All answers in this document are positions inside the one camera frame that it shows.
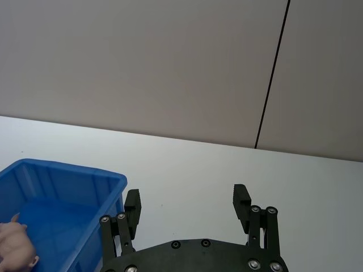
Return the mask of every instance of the black line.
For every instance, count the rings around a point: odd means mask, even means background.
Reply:
[[[262,116],[261,116],[261,121],[260,121],[259,131],[258,131],[258,133],[257,133],[257,138],[256,138],[256,143],[255,143],[255,149],[257,148],[257,144],[258,144],[258,142],[259,142],[259,138],[260,138],[260,133],[261,133],[261,128],[262,128],[263,117],[265,116],[265,111],[266,111],[266,106],[267,106],[267,100],[268,100],[268,96],[269,96],[269,94],[270,94],[270,89],[271,89],[271,84],[272,84],[273,73],[275,72],[275,67],[276,67],[276,62],[277,62],[277,57],[278,57],[278,51],[280,50],[280,45],[281,45],[281,40],[282,40],[282,34],[284,33],[285,23],[286,23],[286,19],[287,19],[287,17],[288,17],[289,6],[290,6],[290,0],[288,0],[288,4],[286,5],[285,16],[284,16],[284,20],[282,21],[282,27],[281,27],[280,37],[278,38],[278,43],[277,43],[277,49],[276,49],[275,59],[274,59],[274,61],[273,61],[273,66],[272,66],[272,71],[271,71],[270,81],[269,81],[269,83],[268,83],[268,89],[267,89],[267,94],[266,94],[265,104],[263,105],[263,110],[262,110]]]

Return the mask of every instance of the white wall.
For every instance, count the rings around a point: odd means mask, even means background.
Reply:
[[[291,1],[258,148],[363,160],[362,1]]]
[[[286,0],[0,2],[0,114],[252,147]]]

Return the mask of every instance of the table surface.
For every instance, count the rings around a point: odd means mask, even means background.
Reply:
[[[279,210],[281,255],[292,272],[363,267],[363,164],[0,117],[0,169],[22,158],[97,167],[139,188],[137,250],[175,239],[245,244],[233,185]]]

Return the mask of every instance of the blue container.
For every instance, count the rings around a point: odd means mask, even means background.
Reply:
[[[0,172],[0,222],[19,223],[40,257],[34,272],[92,272],[102,256],[99,218],[123,211],[121,174],[18,160]]]

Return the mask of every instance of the blue plastic bin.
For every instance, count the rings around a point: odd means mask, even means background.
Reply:
[[[99,218],[123,211],[124,175],[23,159],[0,172],[0,222],[19,223],[40,260],[34,272],[92,272],[102,256]]]

